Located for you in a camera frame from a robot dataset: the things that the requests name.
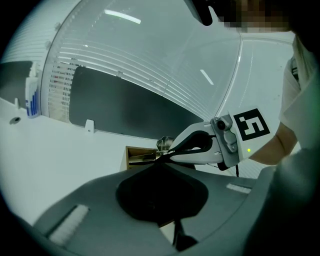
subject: dark gray panel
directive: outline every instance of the dark gray panel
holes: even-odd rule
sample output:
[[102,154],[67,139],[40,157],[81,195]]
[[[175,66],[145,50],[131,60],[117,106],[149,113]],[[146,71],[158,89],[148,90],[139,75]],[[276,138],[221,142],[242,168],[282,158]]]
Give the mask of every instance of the dark gray panel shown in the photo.
[[203,120],[174,102],[132,82],[86,67],[75,70],[69,120],[97,130],[149,139],[176,137]]
[[29,77],[32,61],[14,61],[0,64],[0,98],[26,108],[26,78]]

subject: person's arm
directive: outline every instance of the person's arm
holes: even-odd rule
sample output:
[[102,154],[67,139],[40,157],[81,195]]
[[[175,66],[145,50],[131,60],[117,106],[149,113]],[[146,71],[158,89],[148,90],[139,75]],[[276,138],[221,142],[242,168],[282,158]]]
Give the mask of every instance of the person's arm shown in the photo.
[[250,159],[265,165],[277,165],[284,157],[290,155],[297,141],[295,133],[281,122],[275,136]]

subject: white bracket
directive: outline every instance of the white bracket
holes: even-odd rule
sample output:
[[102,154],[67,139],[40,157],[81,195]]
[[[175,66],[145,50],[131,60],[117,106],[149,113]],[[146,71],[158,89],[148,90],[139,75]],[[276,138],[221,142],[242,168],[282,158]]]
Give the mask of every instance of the white bracket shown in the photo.
[[20,103],[19,103],[19,99],[18,98],[15,98],[14,99],[14,105],[15,105],[15,108],[18,110],[20,109]]
[[90,133],[95,133],[95,121],[87,119],[85,122],[85,130]]

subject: forearm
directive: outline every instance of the forearm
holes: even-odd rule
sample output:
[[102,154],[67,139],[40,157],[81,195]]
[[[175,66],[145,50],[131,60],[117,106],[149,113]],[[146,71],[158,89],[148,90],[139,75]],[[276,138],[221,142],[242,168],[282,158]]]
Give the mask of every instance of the forearm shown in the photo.
[[250,159],[265,165],[277,165],[286,155],[288,155],[281,141],[275,135],[267,144],[254,153]]

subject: fluorescent light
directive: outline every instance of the fluorescent light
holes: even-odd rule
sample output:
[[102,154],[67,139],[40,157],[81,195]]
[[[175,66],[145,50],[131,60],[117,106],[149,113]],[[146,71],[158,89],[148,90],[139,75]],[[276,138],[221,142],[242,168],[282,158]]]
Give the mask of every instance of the fluorescent light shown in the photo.
[[138,23],[138,24],[141,23],[140,19],[137,19],[135,17],[129,16],[127,14],[124,14],[124,13],[121,13],[121,12],[117,12],[117,11],[114,11],[114,10],[104,10],[104,13],[108,14],[108,15],[112,15],[112,16],[117,16],[119,18],[123,18],[123,19],[126,19],[126,20],[131,21],[131,22],[135,22],[135,23]]
[[207,75],[207,73],[203,70],[200,69],[201,73],[204,75],[204,77],[208,80],[208,82],[210,83],[210,85],[214,85],[214,82],[212,82],[212,80],[210,79],[210,77]]

